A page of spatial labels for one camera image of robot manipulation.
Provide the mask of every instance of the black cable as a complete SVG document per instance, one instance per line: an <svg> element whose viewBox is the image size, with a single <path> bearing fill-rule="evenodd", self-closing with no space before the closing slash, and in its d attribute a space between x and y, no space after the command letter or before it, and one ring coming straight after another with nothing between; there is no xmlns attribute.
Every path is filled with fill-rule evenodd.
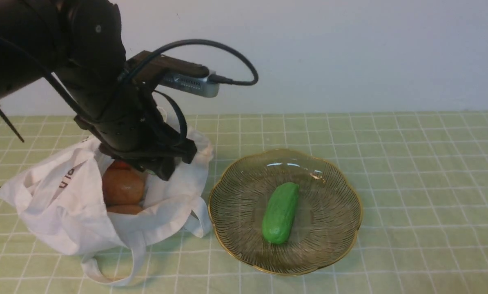
<svg viewBox="0 0 488 294"><path fill-rule="evenodd" d="M14 125L12 124L12 122L10 121L10 119L8 119L8 117L5 115L5 113L1 110L1 106L0 106L0 117L7 124L7 126L12 130L12 132L17 136L17 138L21 142L24 143L24 138L22 138L22 136L19 134L19 132L16 129L16 127L14 127Z"/></svg>
<svg viewBox="0 0 488 294"><path fill-rule="evenodd" d="M164 94L164 93L157 91L157 90L154 90L153 92L159 93L164 98L166 98L166 100L171 105L171 108L173 108L173 111L177 115L178 126L179 126L178 128L180 130L180 139L174 144L174 146L177 146L177 145L184 143L184 141L186 141L186 136L187 136L187 122L186 122L186 117L184 117L184 114L182 113L182 110L180 109L178 104L175 102L175 100L173 100L171 97L169 97L169 95Z"/></svg>
<svg viewBox="0 0 488 294"><path fill-rule="evenodd" d="M122 84L126 84L130 80L133 80L137 74L148 64L150 63L154 58L157 58L158 56L164 54L164 52L171 50L173 48L177 47L182 47L182 46L187 46L187 45L206 45L210 47L215 47L221 50L224 50L225 52L229 52L236 58L238 58L240 61L242 61L247 68L251 71L253 74L253 80L251 81L242 81L242 80L231 80L230 78L225 78L223 76L218 76L218 75L213 75L213 78L210 78L209 80L212 82L217 82L219 84L230 84L230 85L240 85L240 86L252 86L258 82L258 72L256 71L255 67L252 65L252 63L244 56L242 53L238 52L237 50L224 45L219 42L215 41L210 41L210 40L204 40L204 39L188 39L188 40L181 40L181 41L175 41L173 43L169 43L167 45L164 45L155 51L153 51L149 56L147 56L144 60L142 60L133 70L131 70L123 79L122 79Z"/></svg>
<svg viewBox="0 0 488 294"><path fill-rule="evenodd" d="M72 98L72 96L66 91L66 89L60 84L60 82L53 77L51 72L40 63L40 61L37 60L37 58L31 56L28 52L24 51L24 49L20 48L19 46L15 45L14 43L11 43L10 41L3 39L0 37L0 46L5 47L7 49L10 49L19 55L22 55L24 58L27 58L29 61L37 67L37 69L40 70L42 73L42 76L50 83L50 85L59 93L59 95L64 99L64 101L72 108L75 113L80 115L84 120L87 120L88 122L94 121L91 117L89 117L86 112L75 102L75 100Z"/></svg>
<svg viewBox="0 0 488 294"><path fill-rule="evenodd" d="M146 67L154 58L157 58L158 56L164 54L164 52L168 50L177 47L187 46L187 45L206 45L206 46L215 47L224 50L225 52L229 52L233 56L237 57L240 61L242 61L253 74L253 80L250 81L232 80L224 76L212 75L208 78L210 82L216 82L218 84L240 85L240 86L252 86L258 82L258 72L256 71L251 61L249 61L244 55L242 55L242 53L219 42L204 40L204 39L188 39L188 40L175 41L173 43L166 44L153 51L151 54L149 54L149 56L144 58L144 60L142 60L134 69L132 69L126 76L124 76L124 78L122 78L120 82L120 87L133 80L137 76L137 74L139 74L139 72L142 71L144 67ZM173 99L171 99L171 97L159 91L154 91L154 92L164 96L169 102L169 104L171 104L173 111L175 111L177 115L178 122L180 124L180 140L177 142L176 145L180 145L182 142L184 142L184 140L186 140L186 135L187 135L186 119L182 114L182 111L176 104L176 102Z"/></svg>

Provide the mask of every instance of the toy cucumber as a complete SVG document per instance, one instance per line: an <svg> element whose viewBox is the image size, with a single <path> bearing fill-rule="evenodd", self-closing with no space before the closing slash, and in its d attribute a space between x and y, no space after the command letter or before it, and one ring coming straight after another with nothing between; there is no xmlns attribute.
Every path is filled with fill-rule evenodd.
<svg viewBox="0 0 488 294"><path fill-rule="evenodd" d="M295 183L284 183L278 186L271 195L262 220L262 235L268 242L282 244L289 238L298 202L299 187Z"/></svg>

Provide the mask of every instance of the bag handle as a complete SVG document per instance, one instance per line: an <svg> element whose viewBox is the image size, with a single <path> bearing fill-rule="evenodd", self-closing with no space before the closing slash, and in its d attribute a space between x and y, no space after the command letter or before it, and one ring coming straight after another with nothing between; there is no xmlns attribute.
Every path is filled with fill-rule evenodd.
<svg viewBox="0 0 488 294"><path fill-rule="evenodd" d="M196 237L202 238L212 229L211 220L208 216L208 207L206 201L201 197L195 197L193 204L193 212L197 215L196 219L194 216L189 216L186 223L184 224L184 229L189 231Z"/></svg>
<svg viewBox="0 0 488 294"><path fill-rule="evenodd" d="M140 231L133 232L130 238L127 238L127 240L123 241L126 243L128 248L131 249L131 256L133 258L131 273L127 277L118 280L113 280L105 277L98 268L97 259L94 258L95 254L97 254L96 252L88 253L84 255L84 257L82 257L81 267L84 274L89 279L97 283L101 283L102 285L120 287L126 286L131 283L133 278L137 275L137 273L140 271L141 267L144 264L146 245L144 241L144 236Z"/></svg>
<svg viewBox="0 0 488 294"><path fill-rule="evenodd" d="M30 175L33 178L45 178L51 173L51 170L54 167L58 166L62 162L66 162L67 160L69 160L73 156L76 149L92 150L95 141L98 141L98 139L93 138L92 140L87 140L77 143L76 145L67 147L66 149L63 149L58 153L50 156L49 158L42 160L30 169L23 171L23 173L21 173L20 175L23 175L23 177Z"/></svg>
<svg viewBox="0 0 488 294"><path fill-rule="evenodd" d="M62 156L59 158L62 162L59 162L49 173L42 179L37 186L37 191L42 191L45 197L39 197L33 193L31 202L29 203L26 211L30 214L40 214L46 209L55 192L59 189L60 181L68 173L68 171L79 164L86 162L90 158L93 158L94 153L87 149L74 149L71 152L70 158Z"/></svg>

